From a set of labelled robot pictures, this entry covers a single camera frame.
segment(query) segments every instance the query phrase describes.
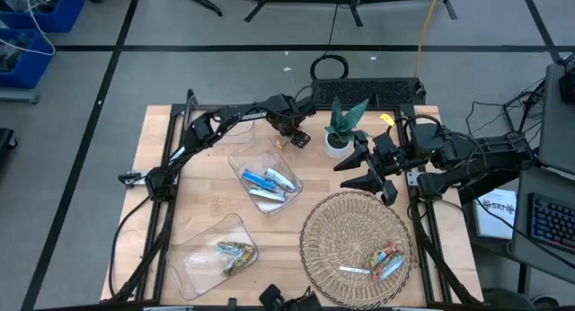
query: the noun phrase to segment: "blue storage box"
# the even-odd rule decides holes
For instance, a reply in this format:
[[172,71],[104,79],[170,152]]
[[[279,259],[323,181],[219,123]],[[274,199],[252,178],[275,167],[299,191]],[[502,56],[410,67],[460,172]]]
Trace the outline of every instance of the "blue storage box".
[[[34,13],[44,32],[69,32],[78,18],[84,0],[58,0],[51,13]],[[0,12],[0,20],[12,29],[37,29],[29,13]]]
[[[17,39],[20,33],[30,37],[28,49],[50,53],[52,48],[34,30],[0,29],[0,39]],[[0,72],[0,87],[34,88],[44,74],[52,56],[23,52],[12,72]]]

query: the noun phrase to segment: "black keyboard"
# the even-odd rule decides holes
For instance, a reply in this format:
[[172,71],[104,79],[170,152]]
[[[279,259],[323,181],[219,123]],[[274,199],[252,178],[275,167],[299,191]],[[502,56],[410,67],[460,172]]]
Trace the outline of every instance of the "black keyboard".
[[415,94],[419,80],[409,78],[348,78],[316,79],[312,82],[315,101],[331,105],[337,95],[344,106],[353,106],[367,98],[371,105],[392,106],[398,104],[425,104],[422,96]]
[[529,235],[552,247],[575,253],[575,209],[532,193],[529,200]]

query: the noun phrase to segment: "woven basket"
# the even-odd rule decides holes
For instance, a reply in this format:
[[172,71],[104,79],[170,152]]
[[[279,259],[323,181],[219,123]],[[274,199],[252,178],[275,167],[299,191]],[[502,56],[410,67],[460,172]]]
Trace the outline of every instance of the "woven basket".
[[[369,270],[374,253],[393,242],[405,256],[385,280],[342,271]],[[379,307],[394,298],[409,279],[413,264],[407,227],[373,195],[357,191],[334,194],[307,217],[300,236],[302,262],[313,284],[333,302],[353,309]]]

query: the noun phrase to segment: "transparent plastic tray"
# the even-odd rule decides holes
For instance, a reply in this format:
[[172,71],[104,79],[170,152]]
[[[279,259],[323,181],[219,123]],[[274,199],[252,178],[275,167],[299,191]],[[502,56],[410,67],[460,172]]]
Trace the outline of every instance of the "transparent plastic tray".
[[172,244],[168,265],[176,287],[186,300],[197,298],[228,279],[224,269],[234,256],[223,253],[217,247],[219,242],[244,243],[253,247],[252,258],[232,276],[237,276],[258,259],[258,247],[235,213],[183,244]]
[[[294,175],[286,161],[281,157],[273,142],[268,137],[256,138],[245,146],[237,149],[228,157],[228,162],[234,169],[237,178],[243,185],[246,193],[252,198],[253,203],[261,213],[274,215],[293,203],[299,193],[304,189],[304,184]],[[249,193],[253,183],[242,179],[243,171],[250,170],[258,175],[264,175],[268,168],[281,173],[294,184],[296,190],[286,191],[286,201],[281,203]]]

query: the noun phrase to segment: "wooden table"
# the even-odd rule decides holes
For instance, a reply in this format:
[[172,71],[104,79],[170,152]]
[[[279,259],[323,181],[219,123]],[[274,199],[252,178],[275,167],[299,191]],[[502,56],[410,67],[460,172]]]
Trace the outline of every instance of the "wooden table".
[[[147,170],[160,164],[166,137],[171,106],[149,106],[144,120],[137,147],[134,170]],[[416,107],[417,113],[438,117],[438,108],[434,106]],[[383,132],[386,125],[379,119],[382,112],[366,112],[358,129],[370,135]],[[178,201],[172,228],[172,244],[181,244],[196,234],[215,225],[230,213],[241,216],[253,241],[260,250],[259,259],[238,275],[213,288],[203,296],[187,301],[183,299],[175,286],[168,270],[162,293],[162,304],[166,305],[226,305],[228,298],[237,298],[238,305],[258,306],[258,297],[271,283],[276,284],[285,298],[296,298],[310,285],[305,274],[300,254],[299,236],[305,218],[311,209],[322,199],[337,191],[344,191],[340,183],[367,172],[358,168],[335,173],[332,168],[340,161],[332,159],[323,152],[324,129],[329,123],[330,112],[319,111],[311,119],[306,119],[302,129],[312,140],[304,148],[287,146],[282,155],[293,172],[303,181],[304,191],[297,201],[274,217],[261,214],[248,194],[237,180],[227,158],[231,152],[250,138],[276,136],[275,131],[265,120],[257,120],[236,126],[226,141],[217,143],[213,148],[194,156],[182,169]],[[397,142],[396,129],[392,138]],[[406,216],[408,194],[403,176],[391,179],[399,195],[392,208],[405,221],[411,239],[415,241],[412,222]],[[122,218],[147,195],[145,187],[127,190]],[[449,190],[446,200],[459,202],[455,190]],[[119,289],[140,262],[143,252],[148,221],[152,204],[148,203],[134,214],[125,224],[119,236],[116,262],[114,265],[115,288]],[[472,250],[465,228],[462,212],[447,204],[435,204],[438,232],[446,262],[455,275],[476,298],[482,300],[482,293],[473,260]],[[437,301],[441,300],[438,275],[430,258],[432,285]],[[146,288],[146,298],[152,296],[155,265],[151,267]],[[318,292],[323,306],[333,303]],[[102,298],[110,293],[104,285]],[[402,292],[388,303],[389,306],[425,306],[425,295],[421,280],[421,271],[415,264],[411,276]]]

